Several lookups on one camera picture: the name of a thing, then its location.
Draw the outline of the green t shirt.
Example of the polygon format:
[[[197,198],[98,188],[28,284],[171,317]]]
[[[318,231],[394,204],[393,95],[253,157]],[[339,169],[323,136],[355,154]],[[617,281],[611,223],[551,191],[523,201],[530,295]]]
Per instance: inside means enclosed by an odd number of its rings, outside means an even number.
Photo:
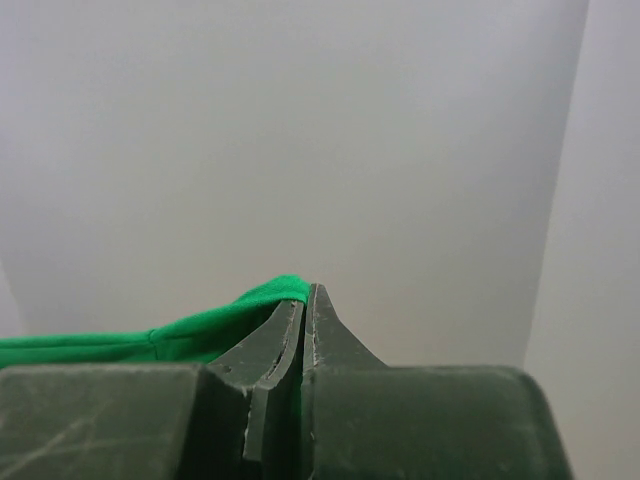
[[[219,358],[261,326],[282,302],[305,305],[311,284],[281,275],[226,305],[138,332],[3,338],[3,368],[39,364],[199,362]]]

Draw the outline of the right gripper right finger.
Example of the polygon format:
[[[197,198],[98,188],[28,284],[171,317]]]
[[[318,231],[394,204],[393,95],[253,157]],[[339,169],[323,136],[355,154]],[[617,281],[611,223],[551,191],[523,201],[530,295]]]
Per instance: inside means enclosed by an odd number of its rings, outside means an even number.
[[[498,365],[391,367],[340,321],[326,289],[306,308],[305,479],[570,479],[538,383]]]

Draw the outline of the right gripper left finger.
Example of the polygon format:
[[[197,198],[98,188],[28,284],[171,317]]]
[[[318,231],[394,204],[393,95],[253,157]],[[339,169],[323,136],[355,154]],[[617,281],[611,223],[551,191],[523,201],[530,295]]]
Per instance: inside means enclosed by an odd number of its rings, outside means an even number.
[[[5,479],[290,479],[304,306],[208,364],[33,365],[1,373]]]

